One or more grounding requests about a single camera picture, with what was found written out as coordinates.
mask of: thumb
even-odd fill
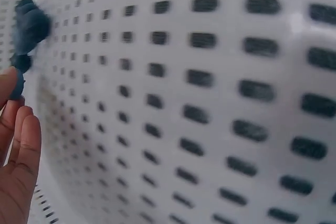
[[[17,82],[17,71],[10,67],[0,74],[0,109],[5,105]]]

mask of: skin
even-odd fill
[[[16,70],[11,67],[0,75],[0,223],[26,224],[30,202],[37,181],[41,128],[24,98],[8,101],[16,84]],[[13,140],[8,164],[4,166]]]

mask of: laundry basket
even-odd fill
[[[336,0],[35,1],[32,224],[336,223]]]

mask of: finger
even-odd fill
[[[15,88],[17,71],[14,67],[8,68],[4,74],[0,74],[0,108],[2,108]]]
[[[12,176],[32,194],[37,181],[41,156],[41,126],[38,118],[25,118],[21,133],[21,146]]]
[[[0,166],[4,165],[14,135],[16,114],[22,105],[22,100],[8,101],[0,116]]]
[[[33,115],[33,110],[31,107],[23,106],[21,107],[16,115],[15,121],[15,130],[14,130],[14,139],[12,144],[11,153],[9,155],[8,164],[10,166],[15,165],[17,157],[19,155],[20,145],[21,145],[21,136],[24,120],[26,117]]]

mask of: perforated plastic surface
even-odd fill
[[[37,2],[65,223],[336,222],[336,0]]]

